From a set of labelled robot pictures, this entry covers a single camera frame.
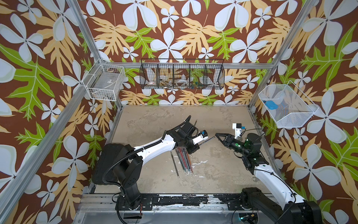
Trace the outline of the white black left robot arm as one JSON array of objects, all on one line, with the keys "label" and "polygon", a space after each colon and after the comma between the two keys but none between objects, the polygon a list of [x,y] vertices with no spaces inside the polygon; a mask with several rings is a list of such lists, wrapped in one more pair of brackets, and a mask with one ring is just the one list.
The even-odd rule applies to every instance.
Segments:
[{"label": "white black left robot arm", "polygon": [[147,144],[137,147],[129,144],[122,146],[114,157],[114,161],[102,174],[100,179],[102,183],[118,186],[128,207],[131,210],[138,208],[141,203],[141,194],[137,181],[143,165],[178,147],[184,147],[190,155],[200,148],[200,142],[208,138],[207,131],[199,131],[190,123],[190,119],[191,116],[188,116],[184,122],[165,130],[162,137]]}]

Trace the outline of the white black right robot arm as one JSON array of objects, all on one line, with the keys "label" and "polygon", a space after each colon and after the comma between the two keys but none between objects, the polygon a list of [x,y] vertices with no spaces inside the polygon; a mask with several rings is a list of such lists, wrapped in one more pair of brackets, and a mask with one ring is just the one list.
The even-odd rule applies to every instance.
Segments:
[{"label": "white black right robot arm", "polygon": [[258,188],[243,188],[241,205],[247,209],[257,208],[276,224],[321,224],[320,207],[296,193],[269,165],[261,154],[261,136],[249,133],[240,141],[228,133],[216,133],[224,147],[240,154],[240,158],[251,174],[258,178],[274,196],[272,201]]}]

